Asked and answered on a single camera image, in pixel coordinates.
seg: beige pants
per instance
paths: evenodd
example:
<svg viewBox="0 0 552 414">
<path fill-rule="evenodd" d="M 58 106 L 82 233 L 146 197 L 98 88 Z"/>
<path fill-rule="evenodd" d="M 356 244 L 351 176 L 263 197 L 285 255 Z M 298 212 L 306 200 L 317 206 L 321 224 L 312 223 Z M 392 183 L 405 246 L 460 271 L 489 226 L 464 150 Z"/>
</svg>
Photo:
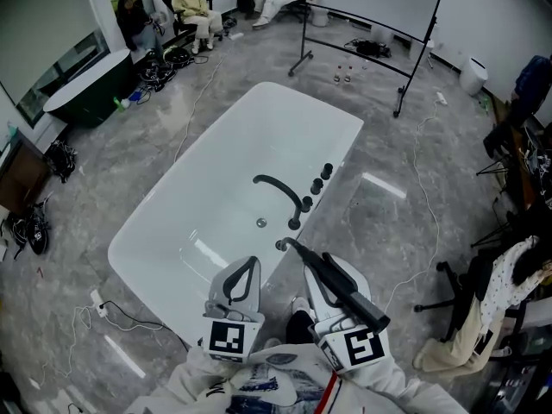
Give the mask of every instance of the beige pants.
<svg viewBox="0 0 552 414">
<path fill-rule="evenodd" d="M 491 340 L 481 354 L 475 353 L 482 323 L 480 301 L 474 298 L 466 322 L 456 333 L 455 338 L 446 343 L 429 339 L 414 360 L 415 367 L 419 367 L 426 373 L 438 372 L 444 379 L 453 379 L 481 371 L 489 361 L 491 352 L 499 339 L 504 315 L 505 313 L 501 311 L 493 319 L 489 327 L 492 331 Z"/>
<path fill-rule="evenodd" d="M 184 24 L 198 25 L 198 30 L 196 31 L 196 38 L 198 39 L 209 38 L 209 33 L 216 34 L 223 30 L 223 17 L 220 12 L 215 12 L 214 10 L 210 10 L 206 17 L 185 17 L 182 22 Z"/>
</svg>

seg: freestanding bathtub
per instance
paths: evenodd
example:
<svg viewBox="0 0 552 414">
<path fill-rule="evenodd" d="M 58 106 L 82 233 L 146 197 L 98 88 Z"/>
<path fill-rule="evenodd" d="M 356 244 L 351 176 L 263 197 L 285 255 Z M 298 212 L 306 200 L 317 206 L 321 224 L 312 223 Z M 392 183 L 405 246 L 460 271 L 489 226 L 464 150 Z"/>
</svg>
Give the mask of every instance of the freestanding bathtub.
<svg viewBox="0 0 552 414">
<path fill-rule="evenodd" d="M 212 278 L 254 255 L 261 283 L 267 282 L 285 255 L 274 244 L 300 235 L 334 177 L 317 196 L 310 192 L 313 179 L 326 163 L 340 167 L 361 127 L 359 118 L 300 92 L 256 85 L 148 193 L 111 242 L 110 264 L 151 311 L 195 345 Z M 288 227 L 291 199 L 272 185 L 254 184 L 259 174 L 313 198 L 298 230 Z"/>
</svg>

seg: gray marble floor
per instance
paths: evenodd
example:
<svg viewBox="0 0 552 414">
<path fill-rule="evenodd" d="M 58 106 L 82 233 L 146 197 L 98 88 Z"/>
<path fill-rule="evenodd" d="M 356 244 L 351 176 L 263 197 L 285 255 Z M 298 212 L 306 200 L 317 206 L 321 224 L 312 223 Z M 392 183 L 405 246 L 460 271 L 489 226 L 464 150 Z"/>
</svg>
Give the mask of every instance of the gray marble floor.
<svg viewBox="0 0 552 414">
<path fill-rule="evenodd" d="M 436 260 L 448 260 L 459 271 L 466 268 L 474 255 L 470 242 L 495 225 L 491 202 L 498 188 L 492 177 L 475 177 L 487 163 L 481 139 L 492 125 L 490 116 L 461 90 L 457 76 L 438 63 L 433 70 L 423 63 L 397 119 L 392 111 L 397 88 L 405 79 L 373 63 L 312 45 L 315 59 L 307 60 L 289 78 L 287 72 L 298 58 L 300 29 L 289 21 L 253 32 L 249 22 L 240 22 L 235 30 L 245 36 L 236 43 L 217 43 L 208 63 L 179 71 L 149 102 L 116 112 L 97 129 L 72 134 L 70 144 L 78 150 L 79 169 L 67 184 L 52 179 L 44 192 L 52 193 L 47 206 L 52 224 L 49 251 L 36 257 L 26 249 L 13 261 L 12 244 L 0 265 L 0 349 L 32 412 L 66 412 L 67 400 L 83 406 L 82 398 L 99 412 L 121 412 L 137 396 L 164 384 L 185 360 L 185 351 L 172 333 L 123 332 L 93 314 L 91 329 L 78 317 L 75 322 L 71 374 L 66 378 L 46 366 L 40 390 L 30 381 L 41 383 L 41 366 L 46 362 L 69 371 L 73 312 L 77 306 L 91 304 L 90 292 L 95 289 L 132 315 L 156 320 L 111 269 L 107 248 L 173 163 L 193 101 L 230 49 L 198 103 L 184 150 L 261 81 L 290 86 L 361 118 L 365 125 L 341 182 L 303 238 L 313 248 L 327 249 L 357 266 L 367 276 L 380 307 L 389 301 L 395 284 L 427 268 L 436 248 L 436 224 L 417 182 L 412 151 L 417 125 L 432 116 L 436 92 L 442 91 L 448 106 L 439 105 L 436 119 L 425 124 L 417 164 L 440 228 Z M 338 21 L 309 30 L 337 44 L 369 35 Z M 393 44 L 392 49 L 390 62 L 406 70 L 412 67 L 402 46 Z M 351 84 L 334 84 L 338 65 L 354 67 Z M 366 180 L 363 173 L 393 185 L 406 198 Z M 292 296 L 302 288 L 297 271 L 280 268 L 263 292 L 269 319 L 285 320 Z M 445 278 L 432 266 L 427 275 L 401 286 L 389 306 L 392 352 L 409 375 L 413 375 L 413 355 L 428 336 L 444 333 L 449 318 L 448 310 L 415 315 L 412 306 L 449 294 Z M 128 319 L 115 309 L 110 311 L 118 323 L 129 326 Z M 267 330 L 267 336 L 278 334 Z M 143 378 L 125 365 L 106 336 L 136 362 L 145 373 Z M 484 381 L 485 372 L 440 383 L 469 408 Z"/>
</svg>

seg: black handle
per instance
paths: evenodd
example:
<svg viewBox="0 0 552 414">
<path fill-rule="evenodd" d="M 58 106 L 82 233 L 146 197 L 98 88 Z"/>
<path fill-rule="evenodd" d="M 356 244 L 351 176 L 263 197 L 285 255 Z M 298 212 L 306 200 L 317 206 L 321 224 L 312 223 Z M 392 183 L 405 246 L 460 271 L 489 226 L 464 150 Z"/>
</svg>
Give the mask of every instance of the black handle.
<svg viewBox="0 0 552 414">
<path fill-rule="evenodd" d="M 303 209 L 301 209 L 301 211 L 303 213 L 309 213 L 311 211 L 312 205 L 313 205 L 312 198 L 311 197 L 304 197 L 303 198 Z"/>
<path fill-rule="evenodd" d="M 324 182 L 320 178 L 316 178 L 312 181 L 312 187 L 310 188 L 310 193 L 313 195 L 319 195 L 320 191 L 324 187 Z"/>
<path fill-rule="evenodd" d="M 322 170 L 322 173 L 320 173 L 320 178 L 325 179 L 327 181 L 333 171 L 334 171 L 334 167 L 330 163 L 324 164 L 324 169 Z"/>
</svg>

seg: jacket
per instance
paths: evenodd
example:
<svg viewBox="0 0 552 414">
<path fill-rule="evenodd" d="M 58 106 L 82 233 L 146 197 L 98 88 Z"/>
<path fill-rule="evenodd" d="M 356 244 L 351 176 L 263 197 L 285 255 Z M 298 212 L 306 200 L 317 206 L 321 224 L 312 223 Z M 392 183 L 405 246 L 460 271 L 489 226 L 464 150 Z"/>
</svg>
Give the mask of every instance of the jacket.
<svg viewBox="0 0 552 414">
<path fill-rule="evenodd" d="M 246 366 L 213 361 L 193 347 L 165 386 L 125 414 L 143 412 L 467 414 L 439 385 L 407 380 L 391 356 L 337 377 L 313 343 L 262 350 Z"/>
<path fill-rule="evenodd" d="M 172 0 L 172 8 L 175 12 L 183 10 L 180 14 L 180 21 L 184 21 L 186 17 L 199 16 L 200 14 L 207 15 L 209 6 L 207 0 Z"/>
<path fill-rule="evenodd" d="M 132 37 L 143 31 L 147 22 L 149 22 L 149 16 L 144 9 L 138 6 L 134 6 L 130 12 L 121 11 L 117 14 L 117 24 L 121 29 L 127 47 L 131 51 L 136 50 L 136 45 L 132 41 Z"/>
<path fill-rule="evenodd" d="M 552 85 L 550 58 L 536 55 L 516 80 L 516 93 L 521 106 L 534 114 L 543 104 Z"/>
</svg>

